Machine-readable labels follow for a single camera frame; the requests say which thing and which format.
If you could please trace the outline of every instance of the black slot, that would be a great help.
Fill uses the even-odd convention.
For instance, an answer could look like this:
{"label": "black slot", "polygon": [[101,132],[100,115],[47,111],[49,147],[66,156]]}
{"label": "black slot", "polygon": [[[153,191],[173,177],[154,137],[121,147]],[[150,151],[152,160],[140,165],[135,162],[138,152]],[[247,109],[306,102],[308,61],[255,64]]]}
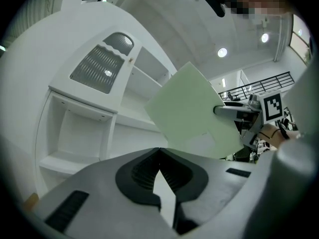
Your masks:
{"label": "black slot", "polygon": [[71,195],[46,219],[45,223],[63,233],[75,217],[89,194],[82,191],[73,191]]}
{"label": "black slot", "polygon": [[246,177],[246,178],[248,178],[249,175],[251,174],[251,172],[238,170],[238,169],[235,169],[235,168],[229,168],[226,172],[227,173],[232,173],[232,174],[235,174],[235,175],[238,175],[238,176]]}

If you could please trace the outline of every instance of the person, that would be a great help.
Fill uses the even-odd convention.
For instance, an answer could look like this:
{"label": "person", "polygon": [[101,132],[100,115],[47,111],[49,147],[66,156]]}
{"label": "person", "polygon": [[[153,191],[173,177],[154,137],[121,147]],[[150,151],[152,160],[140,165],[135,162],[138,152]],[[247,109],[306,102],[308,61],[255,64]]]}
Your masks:
{"label": "person", "polygon": [[289,124],[292,125],[292,126],[296,126],[296,123],[294,122],[291,122],[289,119],[287,119],[287,116],[288,116],[288,113],[287,112],[284,112],[284,118],[282,119],[282,124],[285,126],[285,128],[287,130],[290,130],[289,129]]}
{"label": "person", "polygon": [[230,101],[233,101],[233,100],[234,100],[233,96],[230,94],[229,91],[227,92],[227,96],[228,96],[228,98],[230,99]]}
{"label": "person", "polygon": [[230,101],[235,101],[235,102],[240,101],[240,98],[237,98],[237,95],[235,96],[236,98],[233,98],[233,96],[230,94],[229,91],[227,92],[227,96],[230,99]]}

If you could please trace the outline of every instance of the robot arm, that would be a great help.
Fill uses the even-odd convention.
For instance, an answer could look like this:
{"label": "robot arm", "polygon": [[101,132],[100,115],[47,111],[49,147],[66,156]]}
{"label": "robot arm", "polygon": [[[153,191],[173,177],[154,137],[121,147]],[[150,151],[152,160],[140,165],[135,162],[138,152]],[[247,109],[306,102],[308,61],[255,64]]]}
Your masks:
{"label": "robot arm", "polygon": [[[225,102],[225,106],[214,107],[216,115],[240,122],[239,131],[245,128],[241,136],[243,144],[256,150],[253,143],[257,134],[265,124],[283,118],[281,92],[271,91],[263,94],[251,94],[247,104],[239,102]],[[280,131],[284,138],[289,138],[282,127]]]}

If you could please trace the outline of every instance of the recessed light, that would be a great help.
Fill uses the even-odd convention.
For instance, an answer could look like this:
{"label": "recessed light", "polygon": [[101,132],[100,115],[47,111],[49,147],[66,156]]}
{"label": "recessed light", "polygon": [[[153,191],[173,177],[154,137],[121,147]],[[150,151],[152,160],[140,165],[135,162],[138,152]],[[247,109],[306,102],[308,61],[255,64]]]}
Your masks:
{"label": "recessed light", "polygon": [[125,42],[126,42],[128,45],[132,45],[132,44],[133,44],[132,41],[131,41],[129,38],[127,38],[126,36],[124,36],[124,40],[125,40]]}
{"label": "recessed light", "polygon": [[263,34],[262,36],[261,36],[261,41],[262,42],[267,42],[269,40],[269,35],[268,34]]}
{"label": "recessed light", "polygon": [[109,77],[112,76],[112,72],[109,71],[109,70],[105,70],[104,73],[105,73],[106,76],[109,76]]}
{"label": "recessed light", "polygon": [[217,52],[218,57],[225,57],[227,55],[227,50],[225,48],[221,48],[218,52]]}

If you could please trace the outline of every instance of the window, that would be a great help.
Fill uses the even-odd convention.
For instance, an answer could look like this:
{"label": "window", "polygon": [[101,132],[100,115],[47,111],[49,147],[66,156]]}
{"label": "window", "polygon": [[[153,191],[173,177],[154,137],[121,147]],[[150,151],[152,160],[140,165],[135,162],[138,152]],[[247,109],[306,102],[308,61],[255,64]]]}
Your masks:
{"label": "window", "polygon": [[296,15],[294,15],[294,26],[291,37],[290,47],[307,64],[310,60],[309,51],[310,33],[306,24]]}

